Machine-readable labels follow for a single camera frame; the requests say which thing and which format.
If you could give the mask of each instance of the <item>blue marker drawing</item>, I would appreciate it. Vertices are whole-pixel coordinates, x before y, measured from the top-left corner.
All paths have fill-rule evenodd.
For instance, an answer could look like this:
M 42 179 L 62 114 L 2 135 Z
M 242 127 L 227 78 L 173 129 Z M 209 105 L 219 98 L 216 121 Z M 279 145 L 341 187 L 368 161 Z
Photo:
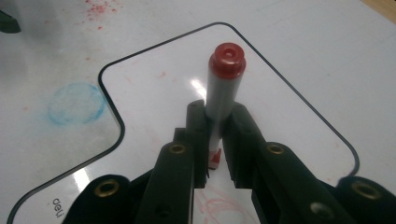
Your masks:
M 55 92 L 48 107 L 49 119 L 58 125 L 85 124 L 101 117 L 105 98 L 93 85 L 69 84 Z

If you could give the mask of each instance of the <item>black outline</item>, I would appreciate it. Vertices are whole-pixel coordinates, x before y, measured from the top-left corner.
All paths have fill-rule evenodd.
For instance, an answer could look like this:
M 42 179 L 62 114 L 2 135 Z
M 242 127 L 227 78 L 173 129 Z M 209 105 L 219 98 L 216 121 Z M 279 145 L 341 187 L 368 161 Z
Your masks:
M 119 139 L 117 140 L 117 142 L 112 146 L 112 147 L 110 147 L 109 149 L 107 149 L 107 150 L 105 150 L 105 151 L 103 151 L 103 152 L 101 152 L 100 154 L 98 154 L 98 155 L 96 155 L 96 156 L 94 156 L 94 157 L 92 157 L 91 159 L 89 159 L 89 160 L 87 160 L 87 161 L 84 161 L 82 164 L 80 164 L 80 165 L 78 165 L 78 166 L 76 166 L 76 167 L 74 167 L 74 168 L 72 168 L 72 169 L 70 169 L 70 170 L 68 170 L 68 171 L 66 171 L 65 173 L 63 173 L 63 174 L 61 174 L 61 175 L 58 175 L 58 176 L 56 176 L 55 178 L 52 178 L 50 181 L 48 181 L 48 182 L 46 182 L 46 183 L 44 183 L 43 185 L 40 185 L 40 186 L 38 186 L 37 188 L 35 188 L 35 189 L 32 189 L 32 190 L 30 190 L 29 192 L 27 192 L 25 195 L 23 195 L 18 201 L 17 201 L 17 203 L 14 205 L 14 207 L 12 208 L 12 210 L 11 210 L 11 212 L 10 212 L 10 214 L 9 214 L 9 216 L 8 216 L 8 219 L 7 219 L 7 224 L 12 224 L 12 222 L 13 222 L 13 220 L 14 220 L 14 217 L 15 217 L 15 215 L 17 214 L 17 212 L 18 212 L 18 210 L 19 210 L 19 208 L 20 208 L 20 206 L 28 199 L 28 198 L 30 198 L 32 195 L 34 195 L 34 194 L 36 194 L 37 192 L 39 192 L 40 190 L 42 190 L 42 189 L 44 189 L 44 188 L 46 188 L 46 187 L 48 187 L 48 186 L 50 186 L 50 185 L 52 185 L 52 184 L 54 184 L 54 183 L 56 183 L 56 182 L 58 182 L 59 180 L 61 180 L 61 179 L 63 179 L 63 178 L 65 178 L 66 176 L 68 176 L 68 175 L 71 175 L 71 174 L 73 174 L 75 171 L 77 171 L 77 170 L 79 170 L 79 169 L 81 169 L 81 168 L 83 168 L 83 167 L 85 167 L 85 166 L 87 166 L 87 165 L 89 165 L 89 164 L 91 164 L 92 162 L 94 162 L 94 161 L 97 161 L 97 160 L 99 160 L 99 159 L 101 159 L 102 157 L 104 157 L 105 155 L 107 155 L 107 154 L 109 154 L 110 152 L 112 152 L 119 144 L 120 144 L 120 142 L 122 141 L 122 139 L 123 139 L 123 137 L 124 137 L 124 135 L 125 135 L 125 125 L 124 125 L 124 122 L 123 122 L 123 120 L 122 120 L 122 118 L 121 118 L 121 116 L 120 116 L 120 114 L 119 114 L 119 112 L 118 112 L 118 110 L 117 110 L 117 108 L 114 106 L 114 103 L 113 103 L 113 101 L 111 100 L 111 97 L 110 97 L 110 95 L 108 94 L 108 92 L 107 92 L 107 90 L 106 90 L 106 88 L 105 88 L 105 85 L 103 84 L 103 81 L 102 81 L 102 75 L 103 75 L 103 73 L 105 72 L 105 70 L 109 67 L 109 66 L 111 66 L 111 65 L 113 65 L 113 64 L 115 64 L 115 63 L 120 63 L 120 62 L 122 62 L 122 61 L 124 61 L 124 60 L 127 60 L 127 59 L 130 59 L 130 58 L 132 58 L 132 57 L 134 57 L 134 56 L 136 56 L 136 55 L 138 55 L 138 54 L 141 54 L 141 53 L 144 53 L 144 52 L 146 52 L 146 51 L 149 51 L 149 50 L 151 50 L 151 49 L 155 49 L 155 48 L 158 48 L 159 46 L 162 46 L 162 45 L 165 45 L 165 44 L 167 44 L 167 43 L 169 43 L 169 42 L 172 42 L 172 41 L 175 41 L 175 40 L 177 40 L 177 39 L 180 39 L 180 38 L 182 38 L 182 37 L 184 37 L 184 36 L 186 36 L 186 35 L 190 35 L 190 34 L 193 34 L 193 33 L 196 33 L 196 32 L 198 32 L 198 31 L 201 31 L 201 30 L 204 30 L 205 28 L 208 28 L 208 27 L 210 27 L 210 26 L 214 26 L 214 25 L 225 25 L 225 26 L 228 26 L 228 27 L 230 27 L 231 29 L 233 29 L 238 35 L 239 35 L 239 37 L 241 37 L 253 50 L 254 50 L 254 52 L 256 52 L 261 58 L 262 58 L 262 60 L 263 61 L 265 61 L 267 64 L 268 64 L 268 66 L 270 66 L 273 70 L 274 70 L 274 72 L 276 72 L 276 74 L 300 97 L 300 99 L 302 99 L 304 102 L 305 102 L 305 104 L 306 105 L 308 105 L 309 106 L 309 108 L 311 108 L 312 109 L 312 111 L 314 111 L 314 113 L 315 114 L 317 114 L 318 115 L 318 117 L 320 118 L 320 119 L 322 119 L 323 120 L 323 122 L 341 139 L 341 141 L 343 141 L 344 142 L 344 144 L 346 144 L 346 146 L 349 148 L 349 150 L 351 151 L 351 153 L 352 153 L 352 155 L 353 155 L 353 158 L 354 158 L 354 160 L 355 160 L 355 165 L 354 165 L 354 167 L 353 167 L 353 169 L 352 169 L 352 171 L 348 174 L 348 175 L 355 175 L 358 171 L 359 171 L 359 168 L 360 168 L 360 160 L 359 160 L 359 155 L 358 155 L 358 152 L 356 151 L 356 149 L 345 139 L 345 137 L 343 136 L 343 135 L 341 135 L 330 123 L 329 123 L 329 121 L 327 121 L 325 118 L 323 118 L 323 116 L 311 105 L 311 104 L 309 104 L 309 102 L 270 64 L 270 62 L 268 62 L 249 42 L 248 42 L 248 40 L 247 39 L 245 39 L 233 26 L 231 26 L 230 24 L 228 24 L 228 23 L 226 23 L 226 22 L 221 22 L 221 21 L 218 21 L 218 22 L 213 22 L 213 23 L 210 23 L 210 24 L 208 24 L 208 25 L 206 25 L 206 26 L 203 26 L 203 27 L 201 27 L 201 28 L 198 28 L 198 29 L 196 29 L 196 30 L 193 30 L 193 31 L 190 31 L 190 32 L 187 32 L 186 34 L 184 34 L 184 35 L 179 35 L 179 36 L 177 36 L 177 37 L 174 37 L 174 38 L 172 38 L 172 39 L 169 39 L 169 40 L 166 40 L 166 41 L 164 41 L 164 42 L 162 42 L 162 43 L 160 43 L 160 44 L 157 44 L 157 45 L 154 45 L 154 46 L 152 46 L 152 47 L 150 47 L 150 48 L 147 48 L 147 49 L 143 49 L 143 50 L 140 50 L 140 51 L 138 51 L 137 53 L 134 53 L 134 54 L 131 54 L 131 55 L 129 55 L 129 56 L 126 56 L 126 57 L 124 57 L 124 58 L 121 58 L 121 59 L 119 59 L 119 60 L 116 60 L 115 62 L 113 62 L 113 63 L 109 63 L 109 64 L 107 64 L 105 67 L 103 67 L 102 68 L 102 70 L 100 71 L 100 73 L 99 73 L 99 77 L 98 77 L 98 81 L 99 81 L 99 86 L 100 86 L 100 88 L 101 88 L 101 90 L 102 90 L 102 92 L 103 92 L 103 94 L 105 95 L 105 97 L 106 97 L 106 99 L 107 99 L 107 102 L 108 102 L 108 105 L 110 106 L 110 108 L 112 109 L 112 112 L 113 112 L 113 114 L 114 114 L 114 116 L 116 117 L 116 119 L 117 119 L 117 121 L 119 122 L 119 125 L 120 125 L 120 137 L 119 137 Z

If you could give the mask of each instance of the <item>marker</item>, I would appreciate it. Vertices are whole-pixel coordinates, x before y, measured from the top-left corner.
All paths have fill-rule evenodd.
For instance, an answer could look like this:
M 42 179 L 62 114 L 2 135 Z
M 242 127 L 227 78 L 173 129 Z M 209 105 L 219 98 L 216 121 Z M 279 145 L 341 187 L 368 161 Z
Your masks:
M 209 164 L 216 159 L 224 121 L 230 116 L 242 75 L 246 68 L 245 53 L 234 43 L 216 47 L 209 59 L 205 113 L 210 119 Z

